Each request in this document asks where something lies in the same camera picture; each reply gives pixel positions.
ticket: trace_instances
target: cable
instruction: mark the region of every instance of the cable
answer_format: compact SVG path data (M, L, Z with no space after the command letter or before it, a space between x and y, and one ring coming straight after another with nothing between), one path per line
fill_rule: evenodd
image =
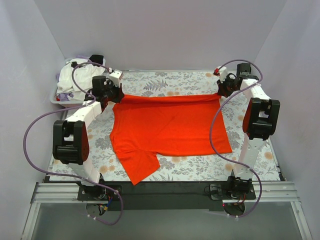
M100 198L94 198L95 200L101 200L101 199L104 199L105 198L105 196L106 196L106 194L107 194L107 189L104 189L104 195L102 196L102 197L100 197Z
M112 197L111 197L111 199L109 200L109 202L107 203L107 205L106 205L106 207L108 208L109 206L110 206L110 204L111 204L111 202L112 202Z
M91 62L91 61L88 61L88 62L83 62L83 63L80 63L78 64L77 66L74 67L74 69L72 70L72 73L71 73L71 78L72 78L72 81L73 83L76 85L76 87L78 89L80 89L81 92L85 93L85 94L88 94L89 96L91 96L93 98L93 100L91 102L88 103L88 105L91 105L93 104L95 101L96 101L96 97L89 93L89 92L86 92L85 90L83 90L75 81L75 77L74 77L74 74L75 74L75 70L84 66L84 65L88 65L88 64L92 64L94 66L99 66L99 67L103 67L105 68L107 71L109 71L109 68L106 67L106 66L103 66L102 64L99 64L99 63L96 63L96 62ZM101 218L98 218L98 217L95 217L95 216L92 216L90 214L88 214L87 216L88 217L91 217L93 218L94 220L97 220L105 225L109 225L109 226L112 226L112 225L115 225L116 223L119 222L122 214L123 214L123 211L124 211L124 202L123 202L123 199L121 197L121 195L116 191L114 190L113 188L109 187L109 186L105 186L105 185L102 185L100 183L96 183L94 181L91 181L89 179L86 179L86 178L83 178L81 176L78 176L78 175L73 175L73 174L65 174L65 173L56 173L56 172L51 172L51 171L47 171L47 170L44 170L44 169L41 169L39 167L37 167L32 161L31 159L29 158L29 155L28 155L28 152L27 152L27 137L28 137L28 133L30 131L30 129L32 128L32 126L38 122L40 119L48 116L48 115L51 115L51 114L56 114L56 113L61 113L61 112L65 112L65 111L69 111L69 110L74 110L74 109L80 109L80 108L83 108L83 107L86 107L87 105L81 105L81 106L73 106L73 107L68 107L68 108L64 108L64 109L59 109L59 110L55 110L55 111L50 111L50 112L47 112L39 117L37 117L35 120L33 120L33 122L30 123L30 125L27 127L25 133L24 133L24 136L23 136L23 153L24 153L24 156L27 160L27 162L31 165L31 167L33 167L35 170L41 172L41 173L44 173L44 174L50 174L50 175L55 175L55 176L63 176L63 177L72 177L72 178L76 178L76 179L80 179L80 180L84 180L88 183L91 183L93 185L97 185L101 188L105 188L105 189L108 189L109 191L112 191L114 192L115 194L118 195L119 197L119 200L120 200L120 204L121 204L121 210L120 210L120 214L118 216L118 218L114 221L114 222L108 222L108 221L105 221Z
M101 207L101 206L100 206L100 205L98 205L98 209L99 209L99 216L102 216L102 215L104 214L104 212L102 212L102 211L101 211L100 207Z
M236 201L236 202L234 202L234 203L232 203L232 204L233 204L233 205L237 205L237 204L240 202L240 200L241 200L241 196L239 197L238 201Z
M216 111L216 113L215 113L215 115L214 115L214 118L213 118L213 120L212 120L212 123L211 123L211 126L210 126L209 139L210 139L210 144L211 144L212 149L214 150L214 152L215 152L220 158L222 158L222 159L224 159L224 160L226 160L226 161L228 161L228 162L230 162L230 163L239 164L239 165L242 165L242 166L248 168L248 169L256 176L256 178L257 178L257 180L258 180L258 182L259 182L259 185L260 185L260 193L259 193L259 196L258 196L256 202L255 202L254 205L252 206L252 208L250 208L250 210L249 210L248 212L246 212L245 214L240 215L240 216L232 216L232 215L230 215L230 216L233 217L233 218L242 218L242 217L245 217L245 216L247 216L248 214L250 214L250 213L256 208L256 206L258 205L258 203L259 203L259 201L260 201L260 199L261 199L261 195L262 195L262 183L261 183L260 177L258 176L258 174L257 174L249 165L247 165L247 164L245 164L245 163L242 163L242 162L233 161L233 160L231 160L231 159L229 159L229 158L221 155L221 154L217 151L217 149L216 149L216 147L215 147L215 145L214 145L214 143L213 143L213 140L212 140L212 132L213 132L214 124L215 124L215 122L216 122L216 119L217 119L217 117L218 117L218 114L219 114L219 112L221 112L221 109L222 109L232 98L234 98L236 95L238 95L238 94L244 92L245 90L248 90L249 88L252 88L253 86L259 84L259 83L264 79L264 76L263 76L261 70L260 70L254 63L252 63L252 62L250 62L250 61L248 61L248 60L244 60L244 59L235 59L235 60L227 61L225 64L223 64L222 66L220 66L218 69L220 70L220 69L221 69L222 67L224 67L225 65L230 64L230 63L233 63L233 62L245 62L245 63L251 64L251 65L254 66L255 69L257 69L257 71L259 72L259 74L260 74L260 79L259 79L256 83L254 83L254 84L252 84L252 85L250 85L250 86L245 87L244 89L236 92L235 94L233 94L232 96L230 96L229 98L227 98L227 100L220 106L220 108ZM219 214L219 213L214 213L214 212L211 212L211 214L217 214L217 215L223 215L223 216L224 216L224 214Z
M245 200L246 200L246 194L244 194L244 196L243 196L243 200L242 200L242 204L245 202Z

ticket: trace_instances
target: orange t-shirt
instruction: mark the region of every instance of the orange t-shirt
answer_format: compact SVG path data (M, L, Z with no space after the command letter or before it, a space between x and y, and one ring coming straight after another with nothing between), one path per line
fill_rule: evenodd
M159 167L157 154L198 156L214 154L209 141L220 96L143 97L125 95L113 107L110 134L116 156L136 185ZM213 126L213 143L220 153L231 153L221 112Z

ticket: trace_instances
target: gray surface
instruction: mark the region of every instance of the gray surface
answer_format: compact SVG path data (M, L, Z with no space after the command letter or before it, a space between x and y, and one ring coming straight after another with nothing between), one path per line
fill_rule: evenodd
M287 1L256 59L263 89L281 103L274 151L314 239L320 239L319 14L318 0Z
M35 0L65 57L121 70L213 69L253 61L286 0Z
M43 174L23 154L27 126L56 106L49 100L64 57L33 0L0 0L0 239L20 239L30 200ZM27 149L46 169L52 151L52 126L58 115L35 125Z
M118 212L106 212L113 220ZM85 204L41 204L33 240L299 240L290 202L260 203L242 219L208 214L206 210L130 210L115 226L88 218Z

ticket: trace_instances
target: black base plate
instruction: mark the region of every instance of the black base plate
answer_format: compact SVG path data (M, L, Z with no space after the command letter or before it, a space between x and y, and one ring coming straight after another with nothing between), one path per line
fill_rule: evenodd
M210 192L212 200L230 200L230 192L227 190L226 181L215 181L210 184ZM256 199L256 194L254 186L251 185L249 193L245 194L245 199L254 200Z
M116 191L119 192L119 194L121 195L122 194L122 186L121 185L118 185L118 184L109 184L110 182L104 182L103 185L106 185ZM119 196L117 194L115 194L115 192L111 191L111 190L106 190L106 193L109 194L110 196L112 196L112 201L118 201L119 200ZM79 192L78 192L78 197L77 199L79 201L105 201L105 200L108 200L108 198L105 198L105 199L100 199L100 200L97 200L95 199L94 197L92 197L91 195L85 193L84 189L80 186L79 187Z
M104 184L120 192L125 210L205 209L222 212L224 210L222 201L212 201L208 193L209 185L212 183L208 181L148 181L133 186L130 181L109 181ZM80 187L78 200L99 202L83 194L82 191ZM114 199L108 211L119 211L120 207L120 201Z

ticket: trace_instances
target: white cloth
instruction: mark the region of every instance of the white cloth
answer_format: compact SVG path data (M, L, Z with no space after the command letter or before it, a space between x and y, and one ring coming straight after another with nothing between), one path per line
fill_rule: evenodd
M77 64L87 62L87 59L83 58L74 58L70 61L67 61L65 66L61 69L59 82L57 83L57 94L73 94L73 100L81 100L83 101L85 98L85 93L80 91L79 88L72 81L72 71L73 67L72 62L76 62ZM105 68L101 66L94 66L92 64L87 64L81 68L78 68L74 72L74 80L85 91L92 89L92 78L94 76L100 76L104 73Z

